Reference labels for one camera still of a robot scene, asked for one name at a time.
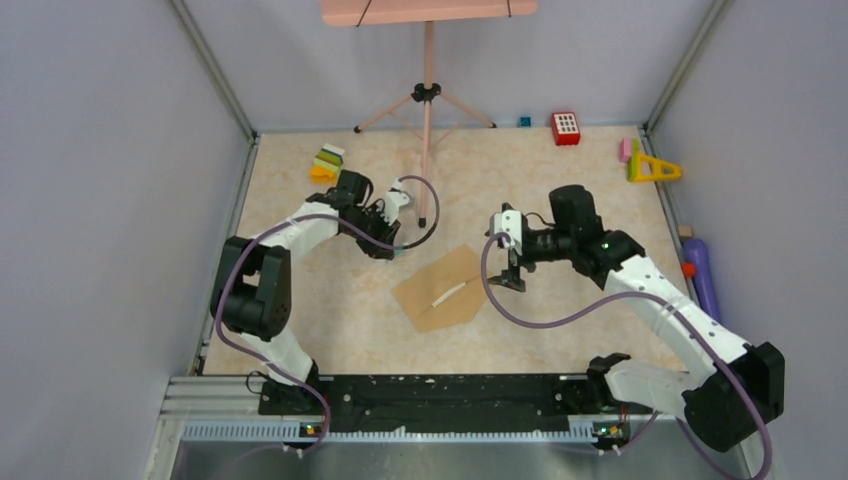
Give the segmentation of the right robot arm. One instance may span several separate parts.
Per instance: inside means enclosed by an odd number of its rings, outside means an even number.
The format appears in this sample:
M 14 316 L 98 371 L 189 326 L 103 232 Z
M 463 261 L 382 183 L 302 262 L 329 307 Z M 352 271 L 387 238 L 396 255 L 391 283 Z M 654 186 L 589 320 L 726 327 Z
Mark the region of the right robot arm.
M 507 253 L 507 266 L 484 289 L 526 289 L 523 271 L 567 261 L 604 298 L 562 319 L 571 323 L 603 305 L 624 301 L 685 366 L 659 368 L 627 354 L 591 360 L 586 397 L 600 412 L 636 403 L 685 423 L 706 446 L 726 452 L 784 412 L 785 358 L 771 343 L 753 345 L 713 319 L 659 270 L 629 234 L 604 227 L 592 194 L 566 185 L 548 195 L 553 220 L 530 227 L 526 214 L 504 203 L 486 233 Z

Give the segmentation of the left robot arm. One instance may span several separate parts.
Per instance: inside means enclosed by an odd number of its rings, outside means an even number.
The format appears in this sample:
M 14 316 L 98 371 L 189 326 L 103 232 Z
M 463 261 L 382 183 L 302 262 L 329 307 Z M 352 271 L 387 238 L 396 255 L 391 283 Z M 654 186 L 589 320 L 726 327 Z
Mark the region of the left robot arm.
M 293 310 L 292 268 L 338 235 L 356 239 L 371 258 L 392 259 L 398 217 L 412 197 L 399 182 L 377 200 L 371 200 L 372 191 L 366 176 L 345 171 L 335 186 L 307 197 L 270 231 L 232 236 L 222 247 L 210 299 L 216 335 L 264 363 L 272 380 L 284 385 L 283 401 L 297 413 L 317 407 L 321 388 L 309 379 L 315 361 L 287 326 Z

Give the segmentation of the brown kraft envelope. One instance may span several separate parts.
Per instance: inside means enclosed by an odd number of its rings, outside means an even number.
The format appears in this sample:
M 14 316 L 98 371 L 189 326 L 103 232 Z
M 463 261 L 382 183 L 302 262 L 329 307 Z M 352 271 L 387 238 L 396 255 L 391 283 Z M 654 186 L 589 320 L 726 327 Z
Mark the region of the brown kraft envelope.
M 431 303 L 455 285 L 466 286 L 436 308 Z M 462 244 L 391 289 L 413 327 L 421 333 L 470 322 L 487 299 L 480 255 Z

